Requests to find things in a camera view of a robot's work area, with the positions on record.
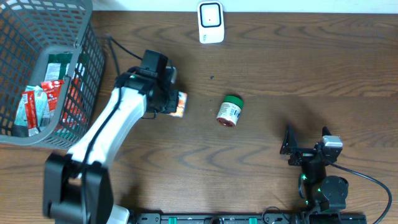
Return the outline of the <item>small orange juice box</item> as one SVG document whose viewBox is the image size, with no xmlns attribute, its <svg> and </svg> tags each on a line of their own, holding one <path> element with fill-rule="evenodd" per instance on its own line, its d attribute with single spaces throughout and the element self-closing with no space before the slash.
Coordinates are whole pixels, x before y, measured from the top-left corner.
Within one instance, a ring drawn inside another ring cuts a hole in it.
<svg viewBox="0 0 398 224">
<path fill-rule="evenodd" d="M 178 93 L 178 104 L 177 104 L 176 112 L 170 113 L 169 115 L 173 116 L 173 117 L 182 118 L 184 116 L 187 99 L 188 99 L 188 95 L 186 93 L 180 91 Z"/>
</svg>

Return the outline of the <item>green lid white jar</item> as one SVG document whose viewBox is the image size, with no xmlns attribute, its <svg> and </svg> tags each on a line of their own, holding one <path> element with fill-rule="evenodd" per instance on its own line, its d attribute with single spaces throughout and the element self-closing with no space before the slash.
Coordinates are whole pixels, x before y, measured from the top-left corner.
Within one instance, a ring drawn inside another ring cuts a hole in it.
<svg viewBox="0 0 398 224">
<path fill-rule="evenodd" d="M 241 115 L 244 102 L 237 96 L 227 95 L 220 106 L 216 120 L 226 127 L 235 127 Z"/>
</svg>

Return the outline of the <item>orange red snack pouch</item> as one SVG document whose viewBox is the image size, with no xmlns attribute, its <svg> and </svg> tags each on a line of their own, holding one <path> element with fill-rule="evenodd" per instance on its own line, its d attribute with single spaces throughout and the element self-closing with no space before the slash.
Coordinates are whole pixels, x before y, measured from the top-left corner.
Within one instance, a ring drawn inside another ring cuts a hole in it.
<svg viewBox="0 0 398 224">
<path fill-rule="evenodd" d="M 58 97 L 64 83 L 65 82 L 63 80 L 54 80 L 41 83 L 43 91 L 47 94 L 47 102 L 50 112 L 54 112 L 56 109 Z"/>
</svg>

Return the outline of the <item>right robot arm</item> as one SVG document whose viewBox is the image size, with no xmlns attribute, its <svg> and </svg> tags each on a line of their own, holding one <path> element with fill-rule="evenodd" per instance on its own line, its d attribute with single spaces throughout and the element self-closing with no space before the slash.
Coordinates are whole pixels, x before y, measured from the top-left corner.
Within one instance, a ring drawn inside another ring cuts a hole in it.
<svg viewBox="0 0 398 224">
<path fill-rule="evenodd" d="M 289 155 L 288 165 L 301 167 L 298 178 L 300 198 L 306 208 L 290 217 L 291 223 L 341 223 L 340 212 L 346 208 L 348 181 L 343 177 L 326 174 L 326 166 L 337 160 L 343 143 L 325 126 L 322 138 L 312 148 L 299 147 L 293 127 L 288 125 L 280 148 Z"/>
</svg>

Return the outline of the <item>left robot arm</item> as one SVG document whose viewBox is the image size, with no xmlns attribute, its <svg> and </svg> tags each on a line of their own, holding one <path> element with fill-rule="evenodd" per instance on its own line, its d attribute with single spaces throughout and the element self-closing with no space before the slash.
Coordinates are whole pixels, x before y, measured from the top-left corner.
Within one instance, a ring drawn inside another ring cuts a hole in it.
<svg viewBox="0 0 398 224">
<path fill-rule="evenodd" d="M 167 56 L 146 50 L 138 67 L 120 74 L 108 104 L 65 155 L 51 153 L 44 168 L 42 212 L 57 223 L 133 223 L 114 202 L 109 170 L 132 127 L 147 112 L 177 110 L 177 75 Z"/>
</svg>

